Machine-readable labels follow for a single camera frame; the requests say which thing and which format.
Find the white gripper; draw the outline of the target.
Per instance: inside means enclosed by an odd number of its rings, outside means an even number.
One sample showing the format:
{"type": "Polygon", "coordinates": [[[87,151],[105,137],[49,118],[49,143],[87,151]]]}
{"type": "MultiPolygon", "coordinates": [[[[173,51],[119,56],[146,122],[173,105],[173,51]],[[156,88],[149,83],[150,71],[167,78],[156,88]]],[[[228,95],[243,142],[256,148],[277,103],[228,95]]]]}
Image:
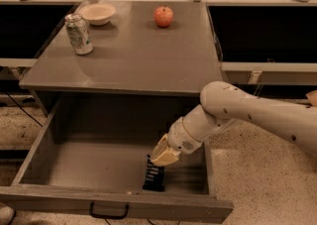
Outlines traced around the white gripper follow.
{"type": "Polygon", "coordinates": [[[201,142],[189,135],[184,127],[183,118],[180,117],[158,141],[152,151],[151,162],[158,167],[169,166],[178,161],[180,152],[189,155],[201,146],[201,142]]]}

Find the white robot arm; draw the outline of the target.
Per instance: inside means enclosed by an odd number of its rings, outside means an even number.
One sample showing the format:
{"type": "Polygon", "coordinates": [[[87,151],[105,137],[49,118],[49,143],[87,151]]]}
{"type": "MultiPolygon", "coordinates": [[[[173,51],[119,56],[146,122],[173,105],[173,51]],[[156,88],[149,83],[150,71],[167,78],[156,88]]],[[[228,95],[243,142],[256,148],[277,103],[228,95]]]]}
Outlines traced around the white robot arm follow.
{"type": "Polygon", "coordinates": [[[256,97],[230,83],[214,81],[200,92],[200,104],[175,121],[159,140],[151,161],[158,167],[174,164],[238,120],[317,154],[316,107],[256,97]]]}

